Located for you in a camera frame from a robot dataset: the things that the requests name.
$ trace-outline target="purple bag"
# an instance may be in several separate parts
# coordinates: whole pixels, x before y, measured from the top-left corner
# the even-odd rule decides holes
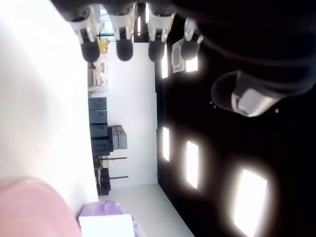
[[[115,201],[98,201],[83,205],[79,216],[109,216],[127,214]],[[141,226],[133,219],[134,236],[146,237]]]

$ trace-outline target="white wall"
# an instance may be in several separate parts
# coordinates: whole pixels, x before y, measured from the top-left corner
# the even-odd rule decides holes
[[[120,203],[147,237],[194,237],[158,184],[115,188],[105,199]]]
[[[110,176],[129,178],[112,180],[112,187],[157,182],[155,65],[148,57],[148,43],[134,43],[133,50],[133,57],[123,62],[116,43],[109,44],[109,90],[93,95],[107,97],[108,124],[121,124],[127,134],[128,148],[110,155],[127,159],[110,161]]]
[[[80,44],[49,0],[3,4],[0,180],[40,178],[77,212],[98,199]]]

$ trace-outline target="gray box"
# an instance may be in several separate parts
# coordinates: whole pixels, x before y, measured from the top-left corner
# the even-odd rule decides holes
[[[106,124],[90,126],[91,137],[107,137],[108,135],[108,126]]]
[[[117,131],[118,133],[118,148],[127,149],[127,135],[124,131]]]
[[[114,127],[112,127],[112,137],[113,137],[113,149],[117,150],[119,148],[119,137]]]
[[[110,141],[108,139],[91,140],[93,156],[109,156]]]
[[[124,131],[122,125],[115,125],[115,126],[113,126],[113,127],[115,127],[115,130],[116,130],[117,132],[119,132],[119,131]]]
[[[89,111],[90,123],[108,123],[108,112],[106,110]]]
[[[107,98],[97,97],[89,98],[89,110],[106,110],[107,109]]]

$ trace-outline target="rectangular ceiling light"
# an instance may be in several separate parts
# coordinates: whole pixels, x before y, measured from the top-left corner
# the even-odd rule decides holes
[[[187,142],[187,181],[198,188],[198,145]]]
[[[164,54],[161,60],[161,77],[168,77],[168,55],[167,55],[167,44],[164,45]]]
[[[146,4],[145,16],[146,16],[146,23],[148,23],[148,21],[149,21],[149,6],[148,6],[148,3]]]
[[[243,169],[238,187],[234,224],[248,237],[253,237],[260,221],[267,180]]]
[[[169,129],[163,127],[162,129],[162,139],[163,139],[163,157],[169,161],[170,159],[170,139],[169,139]]]
[[[187,68],[187,73],[197,71],[198,70],[198,56],[196,56],[192,60],[186,61],[186,68]]]
[[[141,29],[140,29],[140,16],[137,19],[137,32],[138,32],[138,36],[140,36],[140,32],[141,32]]]

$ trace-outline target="yellow object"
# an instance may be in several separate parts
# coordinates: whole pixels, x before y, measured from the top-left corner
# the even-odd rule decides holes
[[[100,44],[99,44],[100,53],[108,53],[109,43],[110,43],[110,41],[107,38],[100,39]]]

